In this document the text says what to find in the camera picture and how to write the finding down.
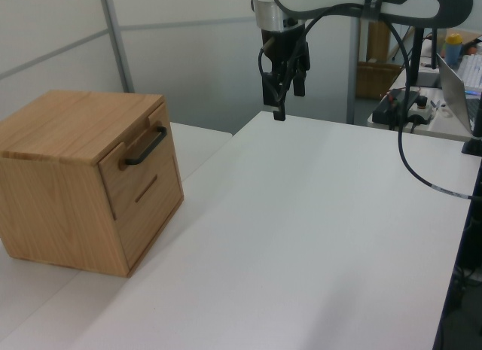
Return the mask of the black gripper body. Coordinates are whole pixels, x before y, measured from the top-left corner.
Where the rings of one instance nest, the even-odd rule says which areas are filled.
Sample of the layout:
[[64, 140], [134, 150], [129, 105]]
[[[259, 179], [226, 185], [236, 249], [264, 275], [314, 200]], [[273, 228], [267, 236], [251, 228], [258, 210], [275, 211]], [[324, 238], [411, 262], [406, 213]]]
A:
[[291, 58], [293, 52], [296, 53], [296, 58], [303, 56], [304, 40], [301, 41], [300, 46], [295, 50], [303, 32], [304, 26], [297, 26], [284, 32], [261, 30], [263, 44], [266, 44], [271, 38], [274, 39], [273, 43], [265, 51], [266, 57], [272, 64], [282, 64]]

